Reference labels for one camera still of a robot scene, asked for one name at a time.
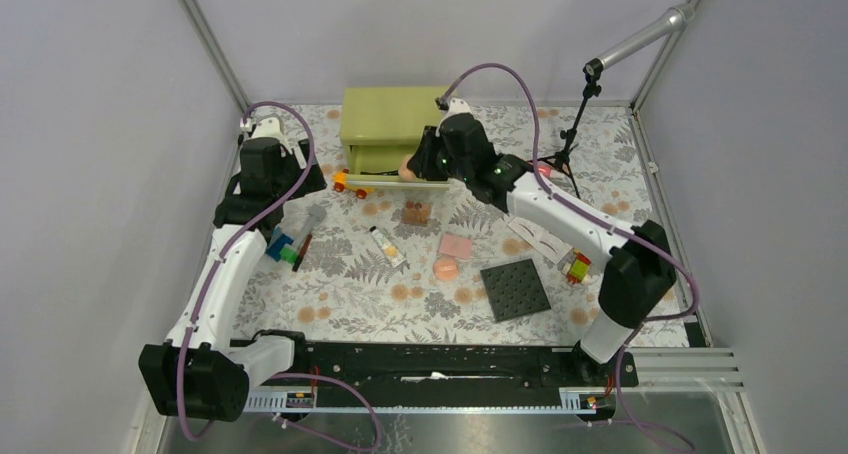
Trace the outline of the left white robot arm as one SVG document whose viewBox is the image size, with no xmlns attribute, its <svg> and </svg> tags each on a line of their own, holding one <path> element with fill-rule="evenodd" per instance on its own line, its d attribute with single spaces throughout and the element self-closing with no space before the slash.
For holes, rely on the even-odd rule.
<svg viewBox="0 0 848 454">
<path fill-rule="evenodd" d="M 326 187 L 307 139 L 289 147 L 273 137 L 246 140 L 240 170 L 217 205 L 210 249 L 177 323 L 161 344 L 142 348 L 138 366 L 159 414 L 233 422 L 249 392 L 276 375 L 296 385 L 310 359 L 296 340 L 272 335 L 231 345 L 236 312 L 265 255 L 286 201 Z"/>
</svg>

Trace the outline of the black makeup brush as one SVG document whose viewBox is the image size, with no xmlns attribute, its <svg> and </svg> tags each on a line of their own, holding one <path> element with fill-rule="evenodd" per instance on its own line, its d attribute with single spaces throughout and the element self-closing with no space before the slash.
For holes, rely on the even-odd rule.
<svg viewBox="0 0 848 454">
<path fill-rule="evenodd" d="M 361 171 L 362 175 L 372 175 L 372 176 L 396 176 L 398 175 L 398 170 L 390 170 L 390 171 Z"/>
</svg>

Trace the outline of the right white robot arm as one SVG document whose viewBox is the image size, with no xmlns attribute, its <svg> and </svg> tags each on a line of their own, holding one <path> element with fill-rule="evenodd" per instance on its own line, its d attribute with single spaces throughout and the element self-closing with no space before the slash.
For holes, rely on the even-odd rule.
<svg viewBox="0 0 848 454">
<path fill-rule="evenodd" d="M 612 374 L 614 355 L 677 281 L 660 225 L 609 217 L 559 189 L 530 162 L 497 152 L 470 113 L 426 127 L 400 173 L 405 179 L 460 181 L 478 201 L 538 225 L 602 269 L 600 312 L 573 360 L 583 384 L 597 386 Z"/>
</svg>

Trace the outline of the orange beauty blender sponge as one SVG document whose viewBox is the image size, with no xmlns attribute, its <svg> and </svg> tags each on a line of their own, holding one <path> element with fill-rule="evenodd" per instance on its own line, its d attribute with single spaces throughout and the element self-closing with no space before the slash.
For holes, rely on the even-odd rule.
<svg viewBox="0 0 848 454">
<path fill-rule="evenodd" d="M 399 177 L 405 182 L 412 182 L 418 179 L 415 172 L 410 168 L 412 155 L 407 155 L 403 158 L 400 167 L 398 168 Z"/>
</svg>

